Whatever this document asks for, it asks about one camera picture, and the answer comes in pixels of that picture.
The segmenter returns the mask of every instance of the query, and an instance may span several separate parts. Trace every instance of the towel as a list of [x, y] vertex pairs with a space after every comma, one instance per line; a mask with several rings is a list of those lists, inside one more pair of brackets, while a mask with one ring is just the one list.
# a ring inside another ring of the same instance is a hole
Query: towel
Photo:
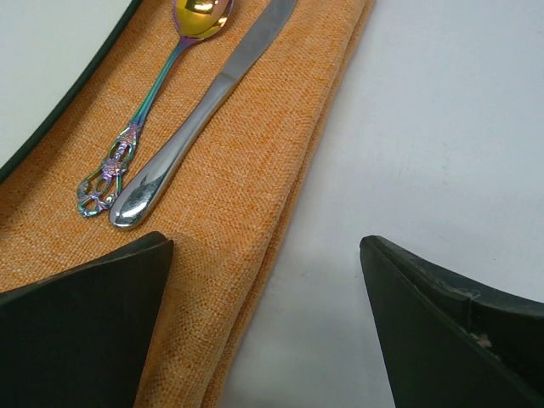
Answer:
[[[195, 108], [268, 0], [236, 0], [222, 33], [173, 67], [127, 182]], [[172, 270], [137, 407], [217, 406], [372, 0], [298, 0], [269, 49], [209, 122], [155, 211], [121, 231], [82, 218], [76, 190], [138, 109], [178, 40], [172, 0], [143, 0], [82, 91], [0, 185], [0, 291], [158, 230]]]

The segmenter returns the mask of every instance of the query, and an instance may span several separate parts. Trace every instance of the woven fabric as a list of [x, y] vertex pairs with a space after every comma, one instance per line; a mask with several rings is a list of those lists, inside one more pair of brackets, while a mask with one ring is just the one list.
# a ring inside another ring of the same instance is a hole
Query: woven fabric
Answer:
[[[127, 179], [195, 108], [267, 0], [237, 0], [156, 101]], [[175, 242], [136, 406], [217, 406], [285, 234], [334, 91], [372, 0], [298, 0], [285, 28], [207, 125], [156, 210], [119, 231], [84, 219], [76, 188], [127, 124], [177, 42], [171, 0], [144, 0], [91, 80], [0, 185], [0, 291], [158, 230]]]

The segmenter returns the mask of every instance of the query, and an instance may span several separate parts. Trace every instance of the spoon handle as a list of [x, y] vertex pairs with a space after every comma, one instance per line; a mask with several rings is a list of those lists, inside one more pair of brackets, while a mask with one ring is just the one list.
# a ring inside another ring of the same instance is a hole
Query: spoon handle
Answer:
[[128, 122], [127, 127], [117, 135], [100, 166], [89, 174], [77, 187], [77, 211], [83, 217], [93, 217], [107, 211], [122, 190], [122, 176], [128, 170], [138, 147], [139, 136], [144, 128], [150, 108], [176, 59], [196, 40], [182, 37], [159, 76], [147, 93], [142, 105]]
[[130, 229], [142, 221], [161, 199], [181, 161], [238, 81], [220, 73], [183, 125], [121, 192], [111, 207], [110, 222]]

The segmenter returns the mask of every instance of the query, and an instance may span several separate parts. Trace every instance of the plate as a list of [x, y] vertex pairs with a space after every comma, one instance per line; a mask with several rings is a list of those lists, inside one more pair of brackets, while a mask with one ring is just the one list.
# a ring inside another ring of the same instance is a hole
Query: plate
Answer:
[[140, 3], [0, 2], [0, 183], [76, 97]]

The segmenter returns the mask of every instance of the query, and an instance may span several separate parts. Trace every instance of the ornate spoon handle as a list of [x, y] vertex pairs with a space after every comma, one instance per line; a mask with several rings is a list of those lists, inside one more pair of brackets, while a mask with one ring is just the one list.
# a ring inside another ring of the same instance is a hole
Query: ornate spoon handle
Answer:
[[83, 217], [93, 217], [109, 210], [122, 190], [122, 176], [128, 170], [128, 163], [133, 159], [138, 147], [139, 136], [144, 128], [145, 119], [162, 83], [176, 59], [197, 40], [182, 37], [162, 67], [142, 105], [119, 133], [102, 160], [100, 166], [89, 174], [77, 187], [77, 211]]

